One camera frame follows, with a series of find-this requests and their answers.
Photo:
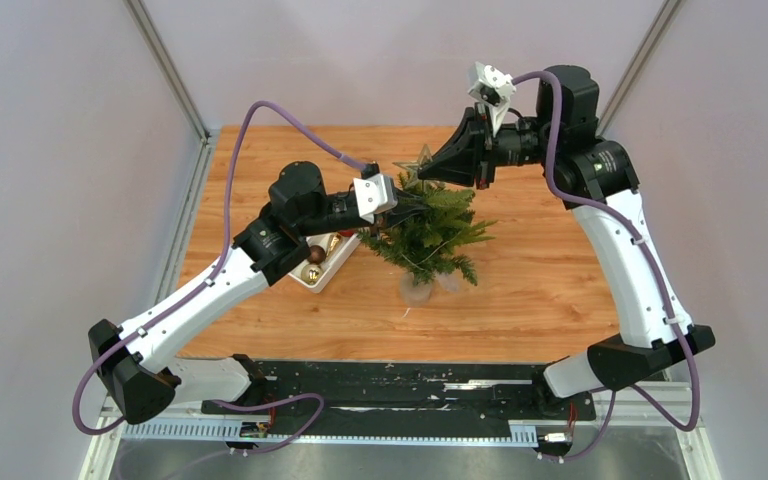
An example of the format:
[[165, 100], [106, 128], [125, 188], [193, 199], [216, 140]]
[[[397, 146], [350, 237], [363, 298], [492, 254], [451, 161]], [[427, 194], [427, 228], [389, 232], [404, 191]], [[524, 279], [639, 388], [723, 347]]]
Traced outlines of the silver star ornament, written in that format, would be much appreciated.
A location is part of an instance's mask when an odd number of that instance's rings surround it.
[[432, 152], [427, 144], [424, 144], [413, 161], [396, 161], [393, 165], [398, 169], [397, 180], [401, 190], [408, 191], [419, 188], [422, 180], [419, 172], [423, 166], [432, 160]]

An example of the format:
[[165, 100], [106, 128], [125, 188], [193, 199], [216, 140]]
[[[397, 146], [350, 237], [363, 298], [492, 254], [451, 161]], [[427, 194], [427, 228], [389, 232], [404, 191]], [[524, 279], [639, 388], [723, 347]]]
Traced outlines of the small green christmas tree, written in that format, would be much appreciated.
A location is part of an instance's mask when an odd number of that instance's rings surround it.
[[363, 231], [360, 242], [377, 257], [402, 270], [399, 295], [405, 305], [426, 304], [438, 273], [457, 273], [476, 286], [476, 263], [463, 248], [491, 240], [493, 236], [487, 230], [495, 222], [474, 219], [475, 191], [450, 189], [441, 182], [423, 180], [419, 188], [401, 191], [423, 197], [431, 209], [392, 228]]

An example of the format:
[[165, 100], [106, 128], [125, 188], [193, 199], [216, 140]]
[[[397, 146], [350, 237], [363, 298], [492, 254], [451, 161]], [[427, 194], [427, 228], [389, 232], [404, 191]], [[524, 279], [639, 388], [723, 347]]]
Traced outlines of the clear battery box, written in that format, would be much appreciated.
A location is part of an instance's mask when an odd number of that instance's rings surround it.
[[461, 290], [461, 280], [457, 273], [438, 273], [435, 279], [446, 292], [457, 293]]

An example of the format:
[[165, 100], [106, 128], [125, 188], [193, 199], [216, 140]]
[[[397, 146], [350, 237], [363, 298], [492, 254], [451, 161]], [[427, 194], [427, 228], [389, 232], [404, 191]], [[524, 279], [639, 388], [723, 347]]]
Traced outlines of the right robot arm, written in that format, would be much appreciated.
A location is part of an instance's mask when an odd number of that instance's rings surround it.
[[600, 89], [583, 67], [556, 65], [535, 73], [533, 116], [507, 122], [518, 79], [476, 63], [469, 74], [475, 103], [450, 139], [419, 171], [476, 189], [501, 167], [538, 164], [549, 191], [572, 213], [608, 283], [619, 332], [583, 353], [546, 366], [531, 403], [556, 417], [571, 396], [618, 391], [691, 362], [715, 345], [713, 330], [695, 323], [677, 298], [650, 238], [639, 179], [625, 148], [597, 132]]

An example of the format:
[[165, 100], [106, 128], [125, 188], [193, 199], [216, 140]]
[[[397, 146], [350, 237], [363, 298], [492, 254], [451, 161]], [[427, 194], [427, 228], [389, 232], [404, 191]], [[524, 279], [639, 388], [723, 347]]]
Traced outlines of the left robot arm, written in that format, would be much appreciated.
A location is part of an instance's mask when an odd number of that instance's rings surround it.
[[318, 166], [294, 162], [268, 195], [259, 215], [199, 275], [119, 326], [102, 320], [90, 329], [93, 368], [125, 422], [144, 423], [173, 404], [195, 401], [226, 401], [243, 414], [257, 412], [266, 388], [241, 361], [186, 360], [179, 351], [303, 263], [311, 254], [309, 238], [391, 227], [429, 208], [374, 165], [350, 190], [329, 194]]

